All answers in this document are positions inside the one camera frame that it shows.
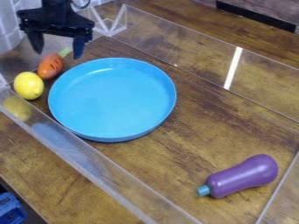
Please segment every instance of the blue bowl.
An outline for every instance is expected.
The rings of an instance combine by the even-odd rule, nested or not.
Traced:
[[[161,69],[136,59],[107,58],[75,66],[49,92],[53,117],[77,136],[123,142],[148,134],[176,102]]]

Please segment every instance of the wooden table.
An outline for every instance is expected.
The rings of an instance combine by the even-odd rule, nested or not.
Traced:
[[[286,31],[183,0],[123,2],[299,67],[298,36]],[[149,135],[127,143],[88,143],[165,197],[176,193],[173,203],[204,223],[254,223],[298,150],[296,134],[278,123],[294,130],[298,123],[111,38],[89,43],[83,59],[68,57],[65,70],[104,57],[159,66],[177,88],[177,104]],[[32,102],[45,114],[51,85],[45,83],[44,95]],[[3,114],[0,130],[1,176],[49,223],[143,223]],[[196,197],[211,173],[259,153],[279,164],[271,185],[224,199]]]

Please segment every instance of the black cable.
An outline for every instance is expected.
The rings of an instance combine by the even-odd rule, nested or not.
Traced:
[[[73,0],[71,0],[73,6],[79,9],[79,10],[84,10],[88,6],[89,6],[89,2],[91,0],[88,0],[88,2],[84,5],[77,5]]]

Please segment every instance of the yellow lemon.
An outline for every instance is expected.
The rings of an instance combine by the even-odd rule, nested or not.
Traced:
[[[11,96],[4,100],[4,108],[23,122],[25,122],[33,114],[32,108],[28,103],[16,96]]]
[[[13,79],[13,90],[25,99],[35,100],[43,94],[43,79],[36,73],[19,73]]]

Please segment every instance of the toy carrot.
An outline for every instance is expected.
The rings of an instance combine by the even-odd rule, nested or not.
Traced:
[[[59,53],[47,54],[37,66],[37,74],[41,79],[53,78],[63,70],[64,58],[71,53],[71,49],[65,48]]]

